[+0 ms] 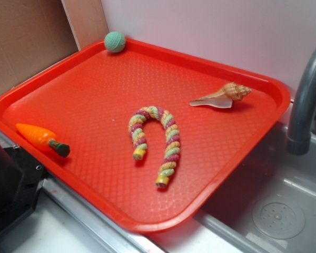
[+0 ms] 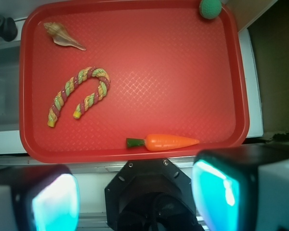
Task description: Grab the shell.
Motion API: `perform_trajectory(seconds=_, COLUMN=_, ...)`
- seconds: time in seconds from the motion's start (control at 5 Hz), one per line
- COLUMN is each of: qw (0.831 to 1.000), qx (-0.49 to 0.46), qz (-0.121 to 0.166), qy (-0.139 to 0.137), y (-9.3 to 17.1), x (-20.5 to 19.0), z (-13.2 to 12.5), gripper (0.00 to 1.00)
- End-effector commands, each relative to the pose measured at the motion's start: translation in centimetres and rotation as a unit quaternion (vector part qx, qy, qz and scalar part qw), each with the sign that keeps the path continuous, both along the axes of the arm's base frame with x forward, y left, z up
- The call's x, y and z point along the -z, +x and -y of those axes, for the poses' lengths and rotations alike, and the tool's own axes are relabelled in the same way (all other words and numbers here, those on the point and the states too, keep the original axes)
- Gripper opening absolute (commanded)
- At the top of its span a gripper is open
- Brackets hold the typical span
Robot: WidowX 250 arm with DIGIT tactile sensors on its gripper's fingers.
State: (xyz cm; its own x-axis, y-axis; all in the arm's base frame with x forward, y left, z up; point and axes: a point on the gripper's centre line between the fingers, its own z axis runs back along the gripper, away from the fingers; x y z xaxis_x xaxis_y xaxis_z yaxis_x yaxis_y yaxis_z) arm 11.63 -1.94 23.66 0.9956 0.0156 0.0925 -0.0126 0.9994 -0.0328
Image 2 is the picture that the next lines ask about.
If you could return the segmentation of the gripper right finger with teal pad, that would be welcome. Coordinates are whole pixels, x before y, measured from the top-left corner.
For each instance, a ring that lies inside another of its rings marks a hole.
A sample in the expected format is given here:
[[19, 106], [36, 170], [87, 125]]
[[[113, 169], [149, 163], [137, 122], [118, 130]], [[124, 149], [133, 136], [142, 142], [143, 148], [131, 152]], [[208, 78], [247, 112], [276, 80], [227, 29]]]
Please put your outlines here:
[[191, 185], [211, 231], [289, 231], [289, 145], [203, 150]]

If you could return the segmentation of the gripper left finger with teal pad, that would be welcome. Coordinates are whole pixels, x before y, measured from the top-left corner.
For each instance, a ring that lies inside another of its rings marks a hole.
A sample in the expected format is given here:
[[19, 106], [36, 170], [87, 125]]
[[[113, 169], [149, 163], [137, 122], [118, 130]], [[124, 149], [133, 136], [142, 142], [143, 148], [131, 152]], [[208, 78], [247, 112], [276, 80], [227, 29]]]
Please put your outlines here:
[[77, 179], [65, 165], [0, 169], [0, 231], [75, 231]]

